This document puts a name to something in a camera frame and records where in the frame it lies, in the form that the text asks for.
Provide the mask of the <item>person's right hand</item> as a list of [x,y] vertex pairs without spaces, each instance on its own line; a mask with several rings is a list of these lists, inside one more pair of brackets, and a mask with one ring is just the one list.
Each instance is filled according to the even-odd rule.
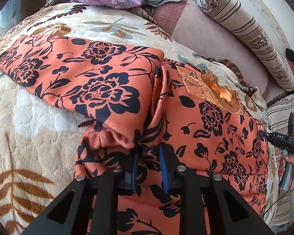
[[[278,176],[279,177],[281,177],[285,172],[285,167],[284,167],[285,163],[292,164],[292,166],[294,168],[294,155],[284,156],[283,154],[281,154],[280,161],[279,161],[279,168],[278,168]],[[294,175],[293,175],[292,186],[290,187],[289,192],[292,192],[293,190],[294,190]]]

